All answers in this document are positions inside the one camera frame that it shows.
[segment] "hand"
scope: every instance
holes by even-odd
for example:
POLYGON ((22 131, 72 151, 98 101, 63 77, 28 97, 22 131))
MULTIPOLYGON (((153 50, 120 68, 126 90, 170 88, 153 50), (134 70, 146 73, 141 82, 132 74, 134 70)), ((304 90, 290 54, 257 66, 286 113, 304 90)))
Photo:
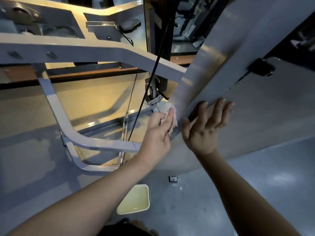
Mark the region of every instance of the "hand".
POLYGON ((173 123, 173 115, 174 110, 171 108, 167 117, 165 113, 154 112, 149 120, 148 129, 135 156, 149 167, 154 168, 171 148, 168 131, 173 123))
POLYGON ((181 132, 183 140, 196 156, 212 153, 216 149, 218 131, 228 123, 231 108, 235 104, 229 102, 224 106, 224 103, 225 99, 223 98, 215 103, 212 116, 209 119, 206 113, 208 103, 200 104, 198 118, 191 129, 189 119, 182 119, 181 132))

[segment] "person's left arm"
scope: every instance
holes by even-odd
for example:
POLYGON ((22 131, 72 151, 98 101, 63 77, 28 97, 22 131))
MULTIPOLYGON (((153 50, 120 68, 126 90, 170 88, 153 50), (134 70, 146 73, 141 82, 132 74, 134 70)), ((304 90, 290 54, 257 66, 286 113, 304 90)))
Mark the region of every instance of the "person's left arm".
POLYGON ((139 152, 123 166, 34 215, 8 235, 97 235, 131 188, 170 150, 171 109, 153 113, 139 152))

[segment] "person's right hand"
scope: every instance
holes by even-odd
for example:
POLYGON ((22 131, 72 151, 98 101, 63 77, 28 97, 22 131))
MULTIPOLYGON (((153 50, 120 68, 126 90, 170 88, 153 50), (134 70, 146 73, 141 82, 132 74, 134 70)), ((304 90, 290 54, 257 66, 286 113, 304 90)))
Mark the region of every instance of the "person's right hand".
POLYGON ((197 156, 212 153, 217 147, 218 131, 224 127, 230 118, 230 112, 234 102, 228 102, 225 106, 225 99, 220 98, 212 112, 212 116, 207 117, 207 102, 200 104, 198 118, 190 129, 188 118, 182 119, 181 132, 183 140, 188 148, 197 156))

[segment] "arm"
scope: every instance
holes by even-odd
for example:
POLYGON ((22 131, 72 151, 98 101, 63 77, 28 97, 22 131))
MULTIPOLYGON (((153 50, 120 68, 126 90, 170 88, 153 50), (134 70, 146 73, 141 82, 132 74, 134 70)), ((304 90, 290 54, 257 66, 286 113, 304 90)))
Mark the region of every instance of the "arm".
POLYGON ((138 154, 109 175, 34 215, 9 233, 13 235, 96 235, 131 188, 170 149, 168 130, 174 111, 153 113, 138 154))
POLYGON ((190 129, 183 119, 182 135, 215 184, 238 235, 300 235, 253 187, 230 167, 216 150, 220 128, 228 123, 234 103, 219 99, 207 118, 207 103, 200 105, 190 129))

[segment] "person's right arm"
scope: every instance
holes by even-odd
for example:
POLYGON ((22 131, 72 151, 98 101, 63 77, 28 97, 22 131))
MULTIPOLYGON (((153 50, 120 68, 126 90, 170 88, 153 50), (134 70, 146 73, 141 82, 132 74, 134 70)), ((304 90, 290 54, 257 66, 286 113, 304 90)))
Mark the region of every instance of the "person's right arm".
POLYGON ((190 129, 183 118, 182 135, 190 150, 215 184, 225 210, 238 235, 300 235, 216 150, 220 128, 228 123, 233 102, 219 99, 208 119, 207 103, 199 106, 198 118, 190 129))

